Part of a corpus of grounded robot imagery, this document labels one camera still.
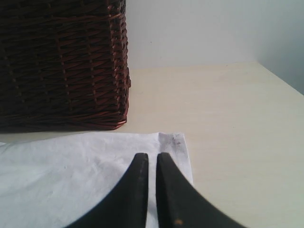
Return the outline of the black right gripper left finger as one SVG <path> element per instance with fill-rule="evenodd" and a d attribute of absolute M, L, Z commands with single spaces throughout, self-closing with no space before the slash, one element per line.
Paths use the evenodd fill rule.
<path fill-rule="evenodd" d="M 148 206 L 149 159 L 135 154 L 115 187 L 68 228 L 144 228 Z"/>

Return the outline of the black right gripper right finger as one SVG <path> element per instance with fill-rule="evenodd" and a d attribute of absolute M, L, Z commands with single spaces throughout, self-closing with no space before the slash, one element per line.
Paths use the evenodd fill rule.
<path fill-rule="evenodd" d="M 157 156 L 156 204 L 161 228 L 242 228 L 188 182 L 169 153 Z"/>

